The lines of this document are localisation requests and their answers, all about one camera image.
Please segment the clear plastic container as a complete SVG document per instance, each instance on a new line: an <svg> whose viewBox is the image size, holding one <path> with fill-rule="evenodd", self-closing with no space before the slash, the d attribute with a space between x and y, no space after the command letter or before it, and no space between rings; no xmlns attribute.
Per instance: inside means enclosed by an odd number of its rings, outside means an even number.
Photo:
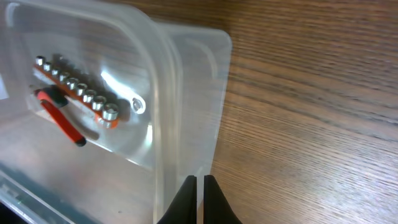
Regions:
<svg viewBox="0 0 398 224"><path fill-rule="evenodd" d="M195 223L232 48L128 5L2 1L1 206L27 223Z"/></svg>

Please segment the orange socket bit rail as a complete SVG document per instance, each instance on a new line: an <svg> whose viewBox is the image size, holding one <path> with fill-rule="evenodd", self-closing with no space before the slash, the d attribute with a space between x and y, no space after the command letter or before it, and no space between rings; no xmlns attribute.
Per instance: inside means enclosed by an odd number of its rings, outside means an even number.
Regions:
<svg viewBox="0 0 398 224"><path fill-rule="evenodd" d="M84 113L93 118L104 128L113 129L119 123L119 108L114 103L108 103L104 96L88 88L69 72L63 71L46 58L39 55L35 58L34 75L50 85L57 85L65 92L68 102L75 102Z"/></svg>

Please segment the red handled pliers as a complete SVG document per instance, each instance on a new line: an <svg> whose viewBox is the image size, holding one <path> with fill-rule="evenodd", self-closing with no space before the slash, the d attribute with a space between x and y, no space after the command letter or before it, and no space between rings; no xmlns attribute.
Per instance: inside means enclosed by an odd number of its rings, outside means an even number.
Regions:
<svg viewBox="0 0 398 224"><path fill-rule="evenodd" d="M86 138L72 125L70 119L66 116L66 112L62 111L68 106L65 92L59 89L57 85L44 87L29 85L29 88L41 107L50 115L69 140L78 147L83 147L86 144Z"/></svg>

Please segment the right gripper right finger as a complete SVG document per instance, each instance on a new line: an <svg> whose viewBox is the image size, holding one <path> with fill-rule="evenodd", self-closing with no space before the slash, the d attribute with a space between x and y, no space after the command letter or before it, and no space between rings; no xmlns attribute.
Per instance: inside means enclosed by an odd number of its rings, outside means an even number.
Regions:
<svg viewBox="0 0 398 224"><path fill-rule="evenodd" d="M242 224L213 175L204 176L203 223Z"/></svg>

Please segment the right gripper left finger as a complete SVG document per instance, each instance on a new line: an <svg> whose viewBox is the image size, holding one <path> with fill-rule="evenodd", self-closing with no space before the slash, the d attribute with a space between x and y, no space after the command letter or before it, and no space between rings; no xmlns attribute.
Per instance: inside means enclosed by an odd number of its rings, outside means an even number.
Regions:
<svg viewBox="0 0 398 224"><path fill-rule="evenodd" d="M184 180L169 208L157 224L197 223L197 178L189 175Z"/></svg>

